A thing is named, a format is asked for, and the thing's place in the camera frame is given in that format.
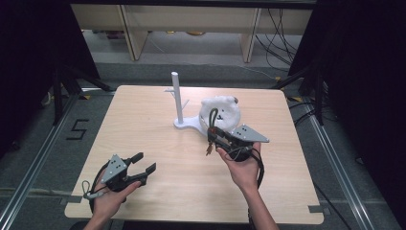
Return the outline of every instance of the human hand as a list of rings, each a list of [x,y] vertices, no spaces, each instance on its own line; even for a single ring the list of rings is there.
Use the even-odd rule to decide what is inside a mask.
[[[120,192],[112,192],[105,187],[104,184],[100,183],[104,171],[101,172],[101,176],[99,176],[98,184],[95,188],[95,191],[101,189],[100,192],[103,192],[104,195],[95,198],[93,217],[90,219],[85,229],[101,229],[101,227],[119,211],[125,198],[141,186],[141,182],[136,181]]]
[[[260,152],[260,142],[254,143],[253,149]],[[255,150],[253,150],[252,153],[256,157],[259,157],[258,152]],[[243,192],[258,189],[257,177],[259,173],[259,166],[253,157],[249,157],[245,161],[236,162],[230,158],[224,149],[216,148],[216,151],[228,166],[233,181]]]

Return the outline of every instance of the table top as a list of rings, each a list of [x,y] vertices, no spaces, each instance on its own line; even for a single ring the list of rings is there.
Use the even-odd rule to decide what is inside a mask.
[[[129,195],[114,219],[197,222],[247,222],[247,204],[218,153],[206,156],[207,137],[179,129],[175,99],[165,86],[120,86],[104,117],[72,196],[82,196],[81,182],[93,182],[100,167],[118,154],[144,158],[128,168],[156,171],[146,186]],[[319,224],[319,206],[296,129],[280,90],[180,87],[184,117],[198,115],[201,101],[214,96],[238,98],[241,124],[270,139],[261,156],[265,174],[259,191],[277,223]],[[68,218],[91,218],[88,201],[68,203]]]

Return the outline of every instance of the wire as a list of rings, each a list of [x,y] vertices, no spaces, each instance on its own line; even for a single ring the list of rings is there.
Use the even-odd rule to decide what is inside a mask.
[[[335,208],[335,206],[331,203],[331,201],[328,199],[326,194],[322,191],[322,189],[320,189],[320,187],[316,184],[316,182],[314,182],[314,180],[312,180],[312,182],[313,182],[314,187],[320,192],[320,194],[325,198],[325,200],[331,206],[331,208],[334,210],[334,212],[337,214],[337,216],[341,219],[341,221],[343,221],[343,223],[350,230],[351,229],[350,225],[346,222],[344,217],[340,214],[340,212],[338,212],[338,210]]]
[[[269,16],[270,16],[270,18],[271,18],[272,24],[274,25],[275,34],[273,35],[272,39],[270,39],[267,34],[265,35],[265,37],[266,37],[266,38],[268,39],[268,41],[269,41],[269,45],[268,45],[268,47],[267,47],[265,50],[266,50],[267,52],[270,52],[269,47],[270,47],[271,45],[273,45],[275,48],[277,48],[277,49],[279,49],[279,50],[286,51],[287,56],[289,57],[289,60],[290,60],[290,61],[288,61],[288,64],[290,65],[290,62],[293,60],[293,57],[295,56],[295,53],[291,52],[291,51],[289,50],[288,46],[289,46],[290,48],[292,48],[293,50],[295,50],[295,51],[296,51],[296,48],[293,47],[293,46],[286,40],[286,38],[284,37],[284,30],[283,30],[283,23],[282,23],[283,9],[279,9],[280,21],[279,21],[278,25],[277,25],[277,23],[275,22],[275,20],[274,20],[274,18],[273,18],[273,16],[272,16],[272,13],[271,13],[271,11],[270,11],[270,9],[267,9],[267,10],[268,10],[268,14],[269,14]],[[275,39],[275,37],[276,37],[277,35],[278,35],[279,38],[281,39],[284,48],[281,48],[281,47],[277,46],[277,45],[274,43],[274,39]]]

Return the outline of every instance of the white pole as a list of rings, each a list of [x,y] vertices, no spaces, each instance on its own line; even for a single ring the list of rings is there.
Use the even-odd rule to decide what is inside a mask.
[[[175,94],[178,123],[183,124],[182,103],[181,103],[181,99],[180,99],[180,90],[179,90],[179,77],[176,72],[172,72],[172,84],[173,84],[173,91]]]

